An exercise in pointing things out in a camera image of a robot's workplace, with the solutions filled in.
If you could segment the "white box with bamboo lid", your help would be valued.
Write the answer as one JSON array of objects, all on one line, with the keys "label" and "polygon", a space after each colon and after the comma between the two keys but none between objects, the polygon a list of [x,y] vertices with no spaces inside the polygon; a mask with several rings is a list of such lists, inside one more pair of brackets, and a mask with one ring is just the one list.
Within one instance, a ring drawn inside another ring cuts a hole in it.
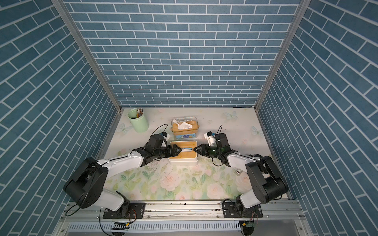
[{"label": "white box with bamboo lid", "polygon": [[194,151],[194,148],[197,147],[197,141],[175,141],[171,142],[171,145],[177,145],[180,148],[192,148],[193,151],[191,152],[181,152],[176,157],[170,157],[170,158],[195,158],[198,157],[198,154]]}]

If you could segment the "bamboo lid with slot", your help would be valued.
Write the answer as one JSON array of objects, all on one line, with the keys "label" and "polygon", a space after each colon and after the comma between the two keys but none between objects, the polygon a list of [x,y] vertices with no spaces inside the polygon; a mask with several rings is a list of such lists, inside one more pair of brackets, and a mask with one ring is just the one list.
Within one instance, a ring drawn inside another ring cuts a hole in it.
[{"label": "bamboo lid with slot", "polygon": [[196,133],[199,129],[198,122],[196,120],[183,120],[178,119],[172,121],[171,131],[175,135],[187,135]]}]

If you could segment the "white plastic box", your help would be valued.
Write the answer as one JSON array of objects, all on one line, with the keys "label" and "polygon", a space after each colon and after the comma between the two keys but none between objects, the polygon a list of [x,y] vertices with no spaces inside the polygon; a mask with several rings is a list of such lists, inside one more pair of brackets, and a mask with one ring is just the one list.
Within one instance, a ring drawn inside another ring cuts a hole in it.
[{"label": "white plastic box", "polygon": [[195,166],[198,164],[198,157],[195,158],[169,158],[169,163],[176,166]]}]

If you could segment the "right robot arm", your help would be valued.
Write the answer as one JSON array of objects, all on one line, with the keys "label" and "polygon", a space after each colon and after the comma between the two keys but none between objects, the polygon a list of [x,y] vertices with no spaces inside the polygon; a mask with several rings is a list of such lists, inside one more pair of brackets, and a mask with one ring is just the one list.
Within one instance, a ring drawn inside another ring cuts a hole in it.
[{"label": "right robot arm", "polygon": [[234,217],[252,218],[257,215],[257,206],[276,200],[288,192],[288,184],[271,157],[240,154],[231,148],[224,133],[216,134],[213,140],[213,145],[201,144],[194,151],[246,173],[252,187],[236,197],[229,206],[222,203],[223,210],[230,210]]}]

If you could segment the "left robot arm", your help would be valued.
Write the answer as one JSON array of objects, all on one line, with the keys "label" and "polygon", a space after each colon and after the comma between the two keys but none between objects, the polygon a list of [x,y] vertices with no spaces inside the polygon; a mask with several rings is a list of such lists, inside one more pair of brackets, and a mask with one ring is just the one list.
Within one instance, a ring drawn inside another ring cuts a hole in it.
[{"label": "left robot arm", "polygon": [[182,149],[169,145],[160,134],[150,136],[148,142],[129,154],[110,159],[86,158],[64,184],[64,192],[79,208],[99,206],[111,219],[125,218],[131,214],[130,200],[118,191],[104,188],[105,182],[124,171],[143,167],[154,160],[176,157]]}]

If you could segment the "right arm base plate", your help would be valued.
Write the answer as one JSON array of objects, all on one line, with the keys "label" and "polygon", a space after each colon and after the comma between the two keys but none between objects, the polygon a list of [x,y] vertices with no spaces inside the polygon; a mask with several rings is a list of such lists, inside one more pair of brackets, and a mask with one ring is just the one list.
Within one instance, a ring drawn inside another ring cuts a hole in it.
[{"label": "right arm base plate", "polygon": [[262,218],[263,213],[260,205],[245,208],[240,201],[225,199],[221,203],[224,218]]}]

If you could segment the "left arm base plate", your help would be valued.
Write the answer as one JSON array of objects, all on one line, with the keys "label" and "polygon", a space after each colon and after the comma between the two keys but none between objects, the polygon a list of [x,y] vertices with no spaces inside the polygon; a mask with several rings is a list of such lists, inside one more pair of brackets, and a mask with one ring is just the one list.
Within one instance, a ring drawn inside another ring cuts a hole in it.
[{"label": "left arm base plate", "polygon": [[145,202],[129,202],[124,203],[117,211],[106,208],[103,219],[142,219],[145,207]]}]

